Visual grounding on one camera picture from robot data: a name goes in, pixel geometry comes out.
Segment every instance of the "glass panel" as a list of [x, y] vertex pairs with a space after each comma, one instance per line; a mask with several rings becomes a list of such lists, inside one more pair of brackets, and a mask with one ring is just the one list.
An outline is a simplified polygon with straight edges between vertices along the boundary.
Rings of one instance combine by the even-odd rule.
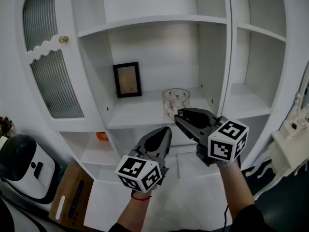
[[58, 34], [55, 0], [26, 0], [23, 9], [27, 51]]
[[53, 118], [81, 118], [84, 114], [72, 88], [62, 51], [51, 51], [30, 65]]

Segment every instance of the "white cabinet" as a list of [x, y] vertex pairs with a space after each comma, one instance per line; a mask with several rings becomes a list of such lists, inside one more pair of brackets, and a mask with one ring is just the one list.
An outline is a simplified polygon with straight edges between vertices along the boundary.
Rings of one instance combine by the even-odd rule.
[[[19, 56], [41, 112], [93, 178], [115, 181], [119, 159], [161, 126], [173, 131], [170, 152], [181, 154], [178, 167], [195, 167], [195, 143], [163, 115], [167, 87], [188, 88], [192, 107], [249, 125], [246, 163], [280, 86], [284, 0], [49, 2], [16, 0]], [[60, 36], [69, 40], [61, 44]], [[142, 96], [119, 99], [112, 66], [128, 62], [139, 62]], [[96, 131], [110, 143], [101, 144]]]

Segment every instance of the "cabinet door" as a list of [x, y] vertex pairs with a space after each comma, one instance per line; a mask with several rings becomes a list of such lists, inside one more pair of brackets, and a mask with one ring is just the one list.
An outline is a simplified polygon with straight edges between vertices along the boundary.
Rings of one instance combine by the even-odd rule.
[[19, 56], [28, 86], [57, 131], [103, 131], [84, 71], [71, 0], [16, 0]]

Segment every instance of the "black cable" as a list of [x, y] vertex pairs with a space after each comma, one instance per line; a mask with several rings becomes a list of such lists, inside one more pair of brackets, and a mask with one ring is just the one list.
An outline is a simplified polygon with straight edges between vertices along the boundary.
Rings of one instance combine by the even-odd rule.
[[[240, 155], [238, 155], [238, 157], [237, 157], [237, 164], [238, 164], [239, 169], [240, 169], [241, 168]], [[224, 232], [224, 230], [226, 228], [226, 223], [227, 223], [226, 213], [227, 213], [227, 210], [228, 210], [228, 205], [226, 206], [226, 209], [224, 211], [224, 227], [222, 229], [222, 232]]]

